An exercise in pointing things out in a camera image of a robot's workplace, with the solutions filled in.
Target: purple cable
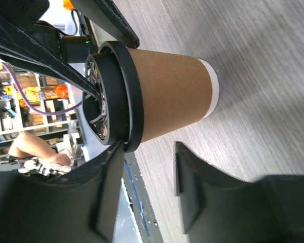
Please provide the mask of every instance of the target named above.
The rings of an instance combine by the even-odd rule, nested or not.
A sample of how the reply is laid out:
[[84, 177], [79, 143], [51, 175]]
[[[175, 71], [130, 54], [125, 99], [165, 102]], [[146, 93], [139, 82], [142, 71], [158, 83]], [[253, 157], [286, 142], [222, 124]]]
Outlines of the purple cable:
[[79, 106], [82, 105], [82, 102], [76, 104], [75, 106], [69, 108], [69, 109], [66, 109], [66, 110], [59, 110], [59, 111], [56, 111], [56, 112], [43, 112], [43, 111], [40, 111], [40, 110], [37, 110], [35, 107], [32, 106], [32, 104], [29, 102], [29, 100], [27, 99], [27, 97], [25, 96], [24, 92], [22, 91], [21, 87], [20, 87], [20, 84], [18, 83], [18, 80], [17, 80], [17, 77], [15, 75], [15, 73], [13, 72], [13, 70], [11, 69], [11, 67], [9, 67], [9, 65], [7, 63], [2, 63], [2, 66], [7, 70], [7, 72], [10, 74], [10, 77], [11, 79], [13, 80], [13, 82], [16, 84], [17, 86], [17, 90], [18, 92], [20, 93], [21, 97], [23, 98], [23, 100], [25, 101], [26, 105], [29, 107], [29, 109], [31, 109], [32, 111], [40, 114], [40, 115], [62, 115], [62, 114], [65, 114], [69, 111], [72, 111], [76, 108], [78, 108]]

